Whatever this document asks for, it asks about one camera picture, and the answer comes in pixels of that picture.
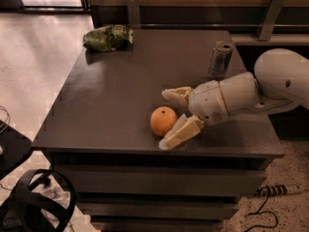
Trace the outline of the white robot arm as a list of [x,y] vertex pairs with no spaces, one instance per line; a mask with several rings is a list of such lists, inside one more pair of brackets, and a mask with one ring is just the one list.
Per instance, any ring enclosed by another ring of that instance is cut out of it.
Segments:
[[309,60],[283,48],[264,52],[254,72],[244,72],[220,81],[212,80],[195,88],[166,89],[162,97],[188,108],[159,141],[159,148],[171,150],[203,127],[224,123],[239,114],[269,115],[309,108]]

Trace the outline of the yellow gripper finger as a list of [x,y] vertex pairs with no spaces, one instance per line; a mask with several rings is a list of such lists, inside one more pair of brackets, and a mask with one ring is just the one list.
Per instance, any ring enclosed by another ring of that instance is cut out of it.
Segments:
[[158,147],[161,150],[170,150],[180,144],[184,143],[188,139],[199,134],[204,127],[205,123],[199,117],[192,115],[187,117],[183,114],[169,130],[165,136],[159,141]]
[[185,86],[175,89],[165,89],[161,92],[164,99],[174,104],[180,105],[182,107],[188,107],[189,105],[189,95],[193,92],[193,88]]

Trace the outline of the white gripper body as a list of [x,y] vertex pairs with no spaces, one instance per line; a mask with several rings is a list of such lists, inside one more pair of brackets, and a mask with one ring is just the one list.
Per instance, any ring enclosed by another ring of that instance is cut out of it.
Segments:
[[189,95],[188,108],[208,126],[226,122],[229,118],[217,81],[197,86]]

